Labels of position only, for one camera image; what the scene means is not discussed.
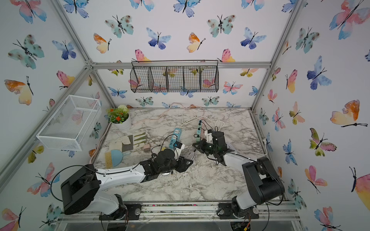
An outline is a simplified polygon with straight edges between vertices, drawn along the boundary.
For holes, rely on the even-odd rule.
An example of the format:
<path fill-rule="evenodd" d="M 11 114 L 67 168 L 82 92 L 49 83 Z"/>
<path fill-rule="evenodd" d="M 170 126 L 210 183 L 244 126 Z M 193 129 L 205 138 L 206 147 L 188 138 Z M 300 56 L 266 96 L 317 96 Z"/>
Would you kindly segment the silver mouse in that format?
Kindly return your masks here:
<path fill-rule="evenodd" d="M 185 154 L 184 158 L 188 160 L 194 160 L 195 154 L 195 152 L 190 152 L 189 154 Z"/>

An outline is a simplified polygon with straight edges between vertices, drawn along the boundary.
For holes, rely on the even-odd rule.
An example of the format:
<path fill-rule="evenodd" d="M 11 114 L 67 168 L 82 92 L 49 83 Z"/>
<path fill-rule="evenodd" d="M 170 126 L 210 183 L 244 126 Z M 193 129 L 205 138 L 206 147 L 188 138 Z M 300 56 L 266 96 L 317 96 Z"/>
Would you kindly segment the pink charger plug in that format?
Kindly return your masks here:
<path fill-rule="evenodd" d="M 145 144 L 143 146 L 143 150 L 144 150 L 144 152 L 150 152 L 151 151 L 151 145 L 150 144 Z"/>

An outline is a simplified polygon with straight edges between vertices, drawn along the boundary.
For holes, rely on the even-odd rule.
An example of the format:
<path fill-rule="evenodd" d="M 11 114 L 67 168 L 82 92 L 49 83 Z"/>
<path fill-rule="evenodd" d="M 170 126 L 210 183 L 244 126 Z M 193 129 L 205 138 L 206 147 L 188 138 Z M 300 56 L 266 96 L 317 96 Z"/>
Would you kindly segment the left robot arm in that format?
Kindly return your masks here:
<path fill-rule="evenodd" d="M 165 149 L 131 167 L 97 169 L 92 164 L 81 166 L 61 184 L 64 214 L 73 215 L 88 210 L 100 212 L 100 220 L 128 218 L 129 210 L 122 197 L 109 195 L 104 192 L 106 189 L 149 182 L 173 170 L 182 173 L 192 164 L 193 160 L 183 156 L 175 158 L 173 150 Z"/>

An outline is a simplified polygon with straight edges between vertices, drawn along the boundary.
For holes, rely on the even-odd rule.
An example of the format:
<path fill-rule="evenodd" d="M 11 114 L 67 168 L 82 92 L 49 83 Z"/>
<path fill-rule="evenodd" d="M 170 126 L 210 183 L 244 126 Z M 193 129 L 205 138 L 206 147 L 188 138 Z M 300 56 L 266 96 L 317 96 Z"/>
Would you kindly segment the pink power strip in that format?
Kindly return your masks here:
<path fill-rule="evenodd" d="M 200 142 L 202 139 L 202 120 L 198 121 L 197 133 L 194 137 L 196 138 L 196 142 Z"/>

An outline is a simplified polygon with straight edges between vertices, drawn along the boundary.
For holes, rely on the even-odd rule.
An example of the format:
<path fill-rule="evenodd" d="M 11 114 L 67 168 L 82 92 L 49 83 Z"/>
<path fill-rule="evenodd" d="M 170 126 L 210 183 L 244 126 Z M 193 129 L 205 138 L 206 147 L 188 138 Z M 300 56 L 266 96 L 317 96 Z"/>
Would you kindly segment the blue power strip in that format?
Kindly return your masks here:
<path fill-rule="evenodd" d="M 182 133 L 182 130 L 180 128 L 175 128 L 175 130 L 174 130 L 174 132 L 171 136 L 170 144 L 168 146 L 170 149 L 172 149 L 172 150 L 174 149 L 175 143 L 177 141 L 179 141 L 181 133 Z"/>

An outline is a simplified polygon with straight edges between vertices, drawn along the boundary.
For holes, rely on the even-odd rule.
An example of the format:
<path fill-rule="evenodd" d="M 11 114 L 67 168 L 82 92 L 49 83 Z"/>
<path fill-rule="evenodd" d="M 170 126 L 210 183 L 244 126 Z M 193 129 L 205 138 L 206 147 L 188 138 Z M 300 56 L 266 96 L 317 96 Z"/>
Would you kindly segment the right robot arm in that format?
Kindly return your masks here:
<path fill-rule="evenodd" d="M 258 218 L 259 216 L 253 211 L 257 205 L 284 196 L 284 185 L 270 160 L 265 156 L 252 159 L 242 155 L 225 141 L 223 132 L 208 130 L 205 132 L 205 138 L 192 146 L 206 156 L 213 156 L 213 161 L 244 174 L 247 191 L 232 198 L 230 203 L 235 217 Z"/>

